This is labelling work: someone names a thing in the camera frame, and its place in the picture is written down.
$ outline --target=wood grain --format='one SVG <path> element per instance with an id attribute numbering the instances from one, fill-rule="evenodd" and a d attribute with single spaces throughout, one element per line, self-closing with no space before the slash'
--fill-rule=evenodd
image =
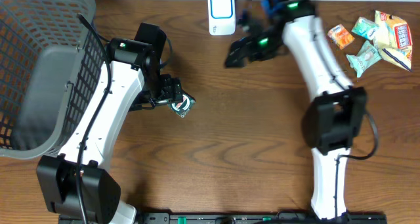
<path id="1" fill-rule="evenodd" d="M 123 200 L 172 212 L 309 207 L 312 155 L 300 132 L 309 101 L 293 56 L 227 70 L 230 43 L 243 34 L 210 36 L 206 1 L 96 2 L 96 26 L 105 37 L 132 38 L 141 22 L 161 26 L 175 50 L 165 72 L 180 77 L 197 100 L 184 119 L 167 107 L 129 113 L 112 160 Z M 418 3 L 322 2 L 319 12 L 326 31 L 337 24 L 350 30 L 359 16 L 373 19 L 375 9 L 406 19 L 414 45 L 420 44 Z M 357 54 L 363 42 L 356 37 L 344 51 L 331 45 L 346 74 L 367 89 L 381 135 L 374 158 L 348 164 L 347 208 L 385 212 L 389 223 L 420 223 L 420 58 L 414 56 L 412 73 L 382 60 L 356 79 L 345 55 Z M 367 153 L 372 144 L 364 122 L 352 153 Z M 0 159 L 0 223 L 56 223 L 46 210 L 36 165 Z"/>

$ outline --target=yellow and red snack bag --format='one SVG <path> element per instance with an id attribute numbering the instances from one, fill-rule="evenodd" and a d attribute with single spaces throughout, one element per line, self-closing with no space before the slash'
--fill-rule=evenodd
<path id="1" fill-rule="evenodd" d="M 328 31 L 328 37 L 330 37 L 341 50 L 354 41 L 354 37 L 346 30 L 346 28 L 344 28 L 342 24 L 339 24 Z"/>
<path id="2" fill-rule="evenodd" d="M 411 71 L 413 39 L 405 20 L 381 11 L 376 11 L 375 23 L 379 30 L 373 39 L 381 57 L 405 70 Z"/>

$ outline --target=white rectangular device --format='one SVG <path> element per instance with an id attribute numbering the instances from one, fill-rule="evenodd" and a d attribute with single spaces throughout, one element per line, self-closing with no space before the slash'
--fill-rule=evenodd
<path id="1" fill-rule="evenodd" d="M 211 35 L 230 35 L 235 32 L 235 0 L 208 0 L 209 32 Z"/>

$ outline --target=snack bag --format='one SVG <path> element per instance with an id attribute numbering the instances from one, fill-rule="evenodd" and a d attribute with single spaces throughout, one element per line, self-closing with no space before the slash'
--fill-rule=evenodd
<path id="1" fill-rule="evenodd" d="M 347 60 L 350 62 L 350 66 L 356 71 L 357 78 L 360 78 L 365 70 L 381 59 L 378 50 L 369 41 L 363 44 L 357 56 L 347 55 Z"/>
<path id="2" fill-rule="evenodd" d="M 368 20 L 367 18 L 359 17 L 352 29 L 352 32 L 368 40 L 372 40 L 375 37 L 375 34 L 378 31 L 378 29 L 379 25 Z"/>
<path id="3" fill-rule="evenodd" d="M 343 50 L 347 45 L 354 41 L 354 37 L 344 28 L 342 24 L 328 31 L 328 36 L 332 38 L 335 44 Z"/>
<path id="4" fill-rule="evenodd" d="M 397 16 L 376 11 L 375 23 L 379 25 L 379 30 L 373 43 L 382 58 L 412 71 L 413 40 L 407 22 Z"/>

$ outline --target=green light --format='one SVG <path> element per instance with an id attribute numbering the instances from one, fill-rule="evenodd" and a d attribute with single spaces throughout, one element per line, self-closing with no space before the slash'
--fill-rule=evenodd
<path id="1" fill-rule="evenodd" d="M 261 47 L 265 47 L 265 46 L 267 46 L 267 44 L 268 44 L 268 38 L 266 37 L 266 38 L 264 38 L 264 39 L 260 40 L 260 41 L 258 42 L 258 44 L 259 44 Z"/>
<path id="2" fill-rule="evenodd" d="M 288 5 L 287 5 L 287 7 L 288 7 L 289 9 L 296 9 L 298 4 L 299 4 L 299 3 L 291 3 L 291 4 L 288 4 Z"/>

